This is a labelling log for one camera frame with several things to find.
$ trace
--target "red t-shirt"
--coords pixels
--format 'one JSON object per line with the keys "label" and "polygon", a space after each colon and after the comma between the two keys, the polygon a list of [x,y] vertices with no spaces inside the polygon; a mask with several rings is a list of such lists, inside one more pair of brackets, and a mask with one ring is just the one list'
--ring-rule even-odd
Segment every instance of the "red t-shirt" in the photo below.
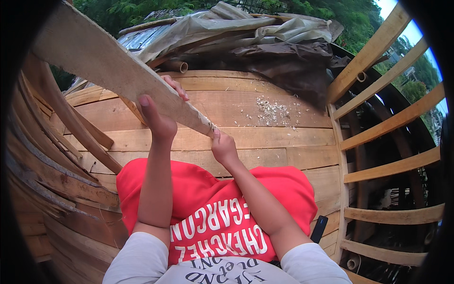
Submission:
{"label": "red t-shirt", "polygon": [[[146,158],[126,164],[117,176],[123,222],[132,233]],[[169,265],[204,257],[277,259],[268,235],[249,214],[234,180],[219,181],[199,166],[171,161],[173,211]],[[317,213],[314,190],[295,167],[257,167],[251,173],[279,200],[306,235]]]}

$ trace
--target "child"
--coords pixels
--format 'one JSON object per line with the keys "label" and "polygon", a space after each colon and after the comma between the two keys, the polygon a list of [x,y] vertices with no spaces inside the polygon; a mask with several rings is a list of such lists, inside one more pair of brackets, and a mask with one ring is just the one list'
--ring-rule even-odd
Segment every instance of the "child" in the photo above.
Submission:
{"label": "child", "polygon": [[[163,78],[183,100],[186,92]],[[351,283],[308,235],[317,207],[293,167],[251,171],[235,141],[214,130],[212,152],[234,180],[170,160],[177,124],[138,99],[152,132],[148,159],[117,176],[123,221],[131,234],[103,283]],[[267,262],[278,259],[282,269]]]}

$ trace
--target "black device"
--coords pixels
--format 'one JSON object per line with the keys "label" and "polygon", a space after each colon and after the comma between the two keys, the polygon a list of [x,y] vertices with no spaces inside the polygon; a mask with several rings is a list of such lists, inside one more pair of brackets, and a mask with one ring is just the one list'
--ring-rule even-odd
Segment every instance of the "black device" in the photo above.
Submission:
{"label": "black device", "polygon": [[328,223],[328,217],[318,216],[317,224],[314,227],[314,231],[311,235],[311,240],[318,244],[320,242],[323,231],[325,231],[326,224]]}

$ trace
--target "hand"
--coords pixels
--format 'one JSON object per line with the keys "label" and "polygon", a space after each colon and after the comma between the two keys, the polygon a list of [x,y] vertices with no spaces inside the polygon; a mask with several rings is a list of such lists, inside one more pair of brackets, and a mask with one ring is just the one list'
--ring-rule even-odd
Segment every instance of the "hand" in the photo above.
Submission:
{"label": "hand", "polygon": [[211,145],[211,151],[213,152],[214,158],[227,170],[240,162],[237,153],[237,146],[235,145],[233,137],[225,134],[217,128],[213,130],[213,143]]}
{"label": "hand", "polygon": [[136,102],[137,109],[153,135],[153,141],[173,141],[177,134],[177,123],[165,115],[160,115],[149,95],[141,95]]}
{"label": "hand", "polygon": [[175,91],[177,91],[177,93],[180,95],[180,97],[184,101],[188,101],[189,100],[188,94],[186,93],[186,91],[183,89],[183,87],[181,86],[181,84],[179,82],[174,81],[169,75],[163,75],[163,76],[161,76],[161,78],[164,81],[166,81],[166,83],[169,84],[169,86],[174,88]]}

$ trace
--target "sky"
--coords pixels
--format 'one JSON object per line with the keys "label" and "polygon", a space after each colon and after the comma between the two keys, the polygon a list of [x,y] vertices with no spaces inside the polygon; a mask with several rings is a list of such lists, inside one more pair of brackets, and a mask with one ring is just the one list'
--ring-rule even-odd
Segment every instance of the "sky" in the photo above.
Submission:
{"label": "sky", "polygon": [[[386,19],[388,15],[391,13],[391,11],[394,9],[394,7],[397,4],[397,0],[375,0],[377,5],[381,8],[380,15],[383,19]],[[412,45],[415,45],[422,37],[423,34],[418,28],[418,25],[415,23],[414,20],[412,20],[406,29],[402,32],[400,36],[406,36],[409,40],[409,42]],[[440,81],[442,81],[442,75],[440,73],[440,69],[438,68],[437,65],[437,60],[434,57],[434,54],[432,53],[432,50],[429,48],[426,53],[427,57],[429,58],[429,61],[432,63],[432,65],[435,67],[437,70],[438,78]],[[438,105],[437,109],[441,111],[444,115],[448,112],[448,106],[446,104],[446,99],[443,99]]]}

